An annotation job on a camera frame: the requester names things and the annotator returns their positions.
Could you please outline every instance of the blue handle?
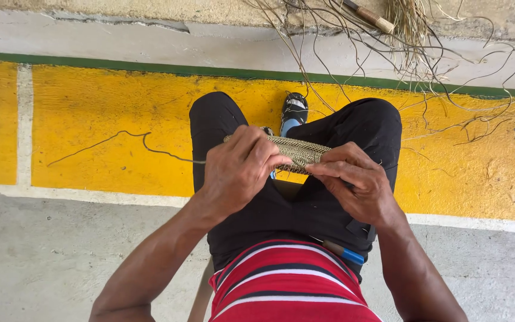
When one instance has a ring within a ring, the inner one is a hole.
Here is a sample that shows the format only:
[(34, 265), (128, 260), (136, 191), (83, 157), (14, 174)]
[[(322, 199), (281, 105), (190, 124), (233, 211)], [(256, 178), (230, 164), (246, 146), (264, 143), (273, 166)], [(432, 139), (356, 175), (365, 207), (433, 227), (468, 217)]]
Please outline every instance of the blue handle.
[(347, 248), (343, 248), (343, 254), (341, 254), (341, 256), (343, 258), (346, 258), (347, 260), (354, 262), (357, 265), (364, 264), (363, 256), (357, 254), (356, 252), (352, 252), (352, 251), (348, 250)]

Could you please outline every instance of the blue sock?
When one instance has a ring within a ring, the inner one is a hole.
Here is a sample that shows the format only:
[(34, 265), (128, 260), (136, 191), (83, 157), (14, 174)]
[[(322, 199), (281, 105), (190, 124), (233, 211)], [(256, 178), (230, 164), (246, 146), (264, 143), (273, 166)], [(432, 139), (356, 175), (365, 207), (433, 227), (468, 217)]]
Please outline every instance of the blue sock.
[(297, 121), (296, 119), (289, 119), (287, 121), (285, 121), (285, 123), (283, 123), (283, 126), (282, 126), (282, 132), (280, 133), (280, 135), (282, 137), (287, 137), (287, 131), (289, 131), (290, 128), (293, 128), (293, 127), (296, 127), (296, 126), (299, 126), (301, 124), (299, 124), (299, 121)]

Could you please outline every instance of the braided straw band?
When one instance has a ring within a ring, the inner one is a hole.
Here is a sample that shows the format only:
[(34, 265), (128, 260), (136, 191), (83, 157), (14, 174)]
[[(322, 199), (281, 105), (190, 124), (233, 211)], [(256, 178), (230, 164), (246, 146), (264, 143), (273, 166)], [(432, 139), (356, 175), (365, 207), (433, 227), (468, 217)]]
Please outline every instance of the braided straw band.
[[(226, 136), (224, 143), (229, 141), (230, 137), (232, 136)], [(305, 170), (305, 165), (318, 163), (321, 156), (331, 150), (331, 148), (323, 145), (290, 139), (288, 137), (268, 135), (267, 139), (277, 145), (280, 154), (290, 157), (291, 160), (293, 160), (293, 163), (290, 165), (280, 165), (277, 169), (297, 174), (311, 175), (311, 173)]]

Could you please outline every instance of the red striped shirt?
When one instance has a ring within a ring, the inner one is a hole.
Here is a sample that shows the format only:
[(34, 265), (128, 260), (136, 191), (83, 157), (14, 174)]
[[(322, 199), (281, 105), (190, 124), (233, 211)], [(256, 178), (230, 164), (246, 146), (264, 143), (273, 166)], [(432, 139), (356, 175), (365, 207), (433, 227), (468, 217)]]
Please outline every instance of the red striped shirt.
[(210, 321), (380, 321), (353, 272), (310, 242), (257, 244), (209, 283), (215, 292)]

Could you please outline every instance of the black pants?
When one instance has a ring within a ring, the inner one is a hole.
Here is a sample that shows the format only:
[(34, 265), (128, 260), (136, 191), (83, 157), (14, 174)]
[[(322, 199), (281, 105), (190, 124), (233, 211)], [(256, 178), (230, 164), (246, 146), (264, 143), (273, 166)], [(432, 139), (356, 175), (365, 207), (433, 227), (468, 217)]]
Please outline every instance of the black pants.
[[(223, 143), (239, 125), (248, 124), (238, 105), (225, 93), (213, 92), (197, 99), (190, 110), (192, 155), (205, 160), (206, 153)], [(381, 164), (394, 190), (401, 147), (401, 118), (397, 109), (382, 99), (354, 101), (317, 121), (291, 128), (293, 139), (337, 147), (357, 143)], [(204, 185), (204, 165), (193, 165), (194, 191)], [(295, 199), (286, 201), (268, 178), (263, 189), (239, 212), (208, 233), (214, 268), (222, 269), (242, 251), (268, 239), (315, 242), (309, 236), (328, 239), (362, 255), (367, 261), (375, 230), (346, 213), (323, 183), (308, 177)], [(343, 260), (361, 281), (361, 266)]]

